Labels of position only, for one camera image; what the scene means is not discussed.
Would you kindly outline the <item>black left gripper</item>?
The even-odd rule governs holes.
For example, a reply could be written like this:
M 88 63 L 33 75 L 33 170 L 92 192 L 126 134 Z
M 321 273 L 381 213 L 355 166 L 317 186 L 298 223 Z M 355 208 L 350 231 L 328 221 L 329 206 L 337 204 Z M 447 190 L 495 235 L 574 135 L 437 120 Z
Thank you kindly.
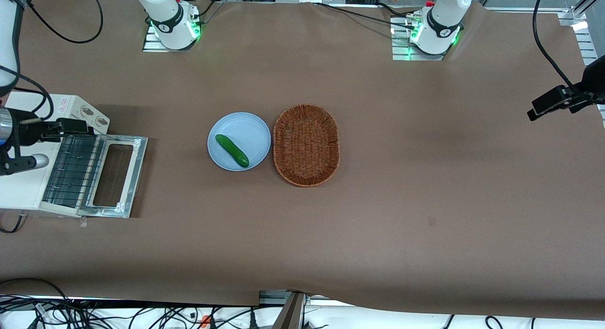
M 586 66 L 579 83 L 569 87 L 571 102 L 570 113 L 577 113 L 591 105 L 603 105 L 605 98 L 605 56 Z M 565 108 L 568 100 L 566 87 L 556 86 L 532 101 L 532 109 L 527 112 L 530 121 L 548 113 Z

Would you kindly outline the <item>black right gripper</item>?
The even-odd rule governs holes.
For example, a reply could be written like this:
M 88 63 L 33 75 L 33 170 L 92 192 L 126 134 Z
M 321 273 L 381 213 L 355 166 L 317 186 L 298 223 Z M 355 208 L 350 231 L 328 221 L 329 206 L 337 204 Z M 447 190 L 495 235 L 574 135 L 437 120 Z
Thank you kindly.
M 38 120 L 29 111 L 9 111 L 13 120 L 9 136 L 11 146 L 31 146 L 37 142 L 61 142 L 59 131 L 54 121 Z M 83 120 L 61 119 L 61 133 L 89 133 L 89 127 Z

